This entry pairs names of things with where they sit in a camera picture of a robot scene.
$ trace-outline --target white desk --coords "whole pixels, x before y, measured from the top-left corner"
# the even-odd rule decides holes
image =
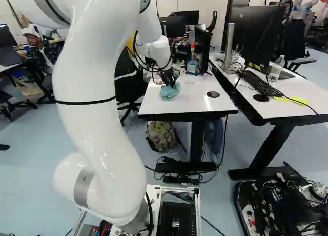
[[[236,74],[227,74],[223,69],[220,69],[221,62],[215,61],[213,56],[210,56],[210,61],[217,67],[220,72],[232,83],[236,84],[239,76]],[[243,58],[239,58],[238,62],[241,64],[245,63]],[[259,76],[264,81],[267,81],[266,75],[260,73],[252,68],[248,68]],[[284,93],[288,97],[300,97],[302,99],[307,99],[310,101],[309,105],[314,108],[318,114],[328,114],[328,91],[322,89],[318,85],[314,84],[311,81],[304,79],[303,77],[294,74],[293,72],[284,69],[284,71],[293,74],[295,78],[287,80],[278,80],[276,83],[270,85],[274,88],[277,88],[279,91]],[[250,86],[244,80],[240,80],[239,85]],[[267,103],[258,102],[253,99],[253,96],[259,94],[257,91],[252,91],[251,89],[237,86],[237,90],[240,94],[250,103],[250,105],[263,117],[263,119],[273,119],[273,118],[283,118],[283,117],[295,117],[295,116],[305,116],[305,115],[314,115],[315,113],[308,107],[301,106],[292,102],[281,102],[274,99],[270,99]]]
[[[293,74],[295,78],[279,80],[271,85],[288,97],[296,96],[309,100],[309,105],[317,111],[318,115],[310,108],[293,102],[281,102],[275,99],[270,99],[266,103],[256,101],[253,99],[253,96],[260,93],[245,87],[252,88],[244,80],[240,80],[239,85],[242,86],[237,86],[235,89],[234,86],[238,81],[238,75],[227,74],[220,68],[221,62],[215,61],[214,57],[213,53],[210,54],[212,71],[249,121],[255,126],[263,126],[266,123],[275,126],[262,144],[249,168],[230,170],[229,176],[231,179],[257,179],[268,171],[267,166],[296,126],[328,122],[328,91],[313,82],[284,69],[286,72]],[[238,61],[244,64],[244,59],[239,58]],[[266,75],[252,68],[248,68],[248,70],[251,70],[266,81]]]
[[[219,118],[220,115],[237,113],[237,108],[228,94],[220,86],[214,76],[193,76],[181,72],[178,79],[181,85],[180,93],[171,100],[164,100],[160,96],[161,85],[157,85],[150,79],[146,94],[139,111],[141,118],[172,118],[174,114],[183,114],[190,121],[190,115],[206,114]],[[207,96],[210,91],[216,91],[220,97],[213,99]]]
[[[10,65],[10,66],[2,66],[2,65],[0,65],[0,73],[6,71],[6,70],[8,70],[8,69],[11,69],[11,68],[17,67],[17,66],[19,66],[20,64],[21,64],[21,63],[14,64],[14,65]]]
[[[160,96],[161,85],[155,84],[150,79],[138,116],[147,121],[192,122],[190,163],[179,163],[174,167],[171,164],[159,163],[156,171],[162,173],[176,173],[182,170],[215,171],[214,163],[201,162],[205,122],[218,120],[228,114],[236,114],[238,110],[215,76],[188,75],[182,68],[176,68],[181,71],[178,79],[181,84],[180,93],[171,100],[164,100]],[[220,97],[215,99],[208,97],[207,93],[210,91],[218,92]]]

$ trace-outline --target black keyboard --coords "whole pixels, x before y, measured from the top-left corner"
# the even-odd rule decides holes
[[[245,81],[247,81],[251,86],[253,86],[258,92],[265,96],[284,96],[279,90],[270,86],[267,82],[262,80],[259,76],[255,75],[253,72],[246,70],[243,74],[239,72]]]

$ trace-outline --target black desk leg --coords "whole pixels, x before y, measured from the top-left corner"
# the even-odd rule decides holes
[[[216,171],[216,164],[213,162],[202,162],[205,121],[193,121],[191,127],[190,143],[190,162],[170,162],[158,163],[156,172],[158,173],[176,173],[192,175],[196,172]],[[165,177],[165,183],[193,183],[198,185],[198,180],[181,177]]]
[[[190,136],[190,162],[200,163],[203,154],[205,121],[194,121]]]
[[[0,145],[0,150],[8,150],[9,148],[9,145]]]
[[[252,180],[259,178],[279,152],[294,128],[295,126],[293,125],[275,126],[262,144],[250,166],[246,169],[229,170],[229,177],[232,180]]]

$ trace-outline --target yellow paper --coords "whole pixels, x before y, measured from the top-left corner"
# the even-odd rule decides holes
[[[308,105],[310,103],[309,100],[302,99],[302,98],[297,97],[297,96],[291,97],[291,99],[293,99],[293,100],[289,100],[286,97],[274,97],[274,99],[278,100],[278,101],[281,101],[281,102],[290,102],[291,101],[291,102],[294,102],[294,103],[302,105],[302,106]]]

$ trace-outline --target person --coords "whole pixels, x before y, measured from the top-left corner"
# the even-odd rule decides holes
[[[31,46],[26,53],[26,57],[36,58],[35,65],[37,69],[46,74],[43,86],[52,89],[51,75],[62,47],[49,43],[49,39],[42,36],[34,24],[29,24],[28,28],[22,29],[22,34]]]

